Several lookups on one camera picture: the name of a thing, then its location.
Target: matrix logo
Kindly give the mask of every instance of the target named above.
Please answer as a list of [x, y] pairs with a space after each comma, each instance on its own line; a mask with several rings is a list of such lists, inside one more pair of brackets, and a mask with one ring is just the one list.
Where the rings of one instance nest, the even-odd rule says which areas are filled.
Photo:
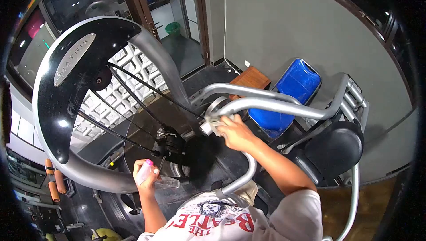
[[65, 80], [65, 78], [67, 78], [74, 66], [87, 52], [95, 37], [95, 33], [87, 34], [74, 43], [74, 45], [67, 51], [67, 53], [65, 53], [65, 56], [62, 58], [59, 66], [56, 69], [55, 78], [53, 79], [53, 84], [55, 87], [58, 87]]

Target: wooden stool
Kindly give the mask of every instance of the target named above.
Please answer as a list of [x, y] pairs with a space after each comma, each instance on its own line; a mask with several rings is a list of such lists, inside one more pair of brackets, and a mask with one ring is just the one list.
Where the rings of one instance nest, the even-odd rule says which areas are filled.
[[[230, 84], [268, 90], [270, 86], [270, 80], [259, 70], [257, 70], [253, 66], [250, 66], [249, 68], [247, 68], [247, 70], [245, 70], [239, 76], [234, 78], [234, 80], [232, 80]], [[244, 96], [230, 95], [229, 97], [231, 100], [236, 100]]]

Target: blue chair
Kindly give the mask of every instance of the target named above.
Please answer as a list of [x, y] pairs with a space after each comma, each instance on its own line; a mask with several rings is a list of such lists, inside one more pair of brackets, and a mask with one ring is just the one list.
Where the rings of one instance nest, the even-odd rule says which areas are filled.
[[[278, 80], [274, 89], [277, 89], [279, 93], [295, 97], [305, 105], [320, 85], [319, 74], [304, 60], [295, 59]], [[248, 114], [270, 138], [279, 137], [294, 120], [293, 115], [260, 109], [249, 109]]]

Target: black seat pad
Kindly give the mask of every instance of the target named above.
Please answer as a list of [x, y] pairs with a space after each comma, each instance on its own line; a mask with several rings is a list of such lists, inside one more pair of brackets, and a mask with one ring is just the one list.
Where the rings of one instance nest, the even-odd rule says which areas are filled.
[[353, 122], [337, 121], [306, 143], [304, 155], [325, 179], [333, 179], [359, 162], [364, 136]]

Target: orange foam handle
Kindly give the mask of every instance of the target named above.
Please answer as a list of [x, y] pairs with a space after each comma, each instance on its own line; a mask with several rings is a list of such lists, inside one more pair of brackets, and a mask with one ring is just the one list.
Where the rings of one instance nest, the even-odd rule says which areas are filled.
[[49, 182], [49, 190], [50, 190], [50, 195], [52, 196], [52, 200], [54, 202], [59, 202], [61, 199], [59, 198], [59, 193], [57, 192], [55, 182], [53, 181]]
[[63, 175], [61, 171], [55, 170], [55, 180], [56, 180], [57, 190], [62, 194], [66, 193], [67, 187], [65, 186], [65, 183], [63, 181]]
[[[51, 162], [49, 159], [46, 159], [46, 160], [44, 161], [44, 165], [45, 165], [46, 167], [53, 168], [53, 164], [52, 164], [52, 162]], [[47, 175], [49, 175], [49, 174], [54, 174], [54, 172], [53, 172], [53, 170], [46, 169], [46, 174], [47, 174]]]

